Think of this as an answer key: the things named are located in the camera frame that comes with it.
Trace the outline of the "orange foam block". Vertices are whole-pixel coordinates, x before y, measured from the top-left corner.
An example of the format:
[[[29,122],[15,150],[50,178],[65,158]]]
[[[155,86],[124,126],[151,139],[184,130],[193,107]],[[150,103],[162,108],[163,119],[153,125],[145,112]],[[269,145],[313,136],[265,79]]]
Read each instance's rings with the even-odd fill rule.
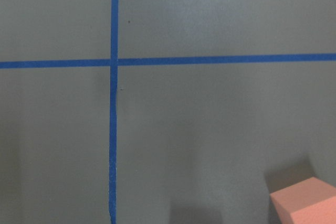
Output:
[[[315,177],[270,194],[281,223],[335,223],[335,187]]]

